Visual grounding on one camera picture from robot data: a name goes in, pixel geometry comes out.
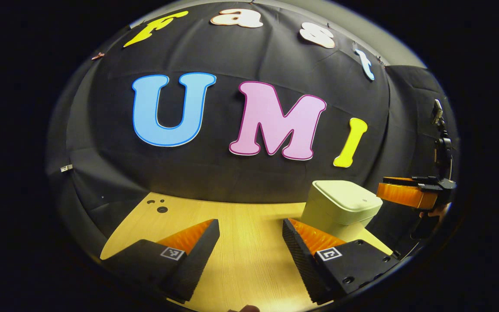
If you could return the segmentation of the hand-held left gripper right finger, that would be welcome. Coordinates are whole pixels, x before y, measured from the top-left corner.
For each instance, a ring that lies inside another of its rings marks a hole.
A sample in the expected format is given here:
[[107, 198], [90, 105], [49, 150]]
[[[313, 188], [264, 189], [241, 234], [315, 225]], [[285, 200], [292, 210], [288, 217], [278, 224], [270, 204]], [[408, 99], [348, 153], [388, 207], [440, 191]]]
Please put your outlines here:
[[365, 240], [350, 242], [292, 218], [285, 218], [283, 239], [312, 302], [324, 304], [374, 282], [399, 263]]

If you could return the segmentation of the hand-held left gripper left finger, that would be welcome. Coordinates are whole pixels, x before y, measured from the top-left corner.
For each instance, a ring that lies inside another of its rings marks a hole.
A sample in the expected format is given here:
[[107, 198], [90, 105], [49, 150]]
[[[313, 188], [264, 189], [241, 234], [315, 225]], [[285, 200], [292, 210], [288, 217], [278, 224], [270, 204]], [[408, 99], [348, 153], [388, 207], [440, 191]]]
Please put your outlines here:
[[219, 221], [210, 219], [157, 242], [138, 240], [102, 262], [144, 290], [185, 303], [193, 296], [219, 237]]

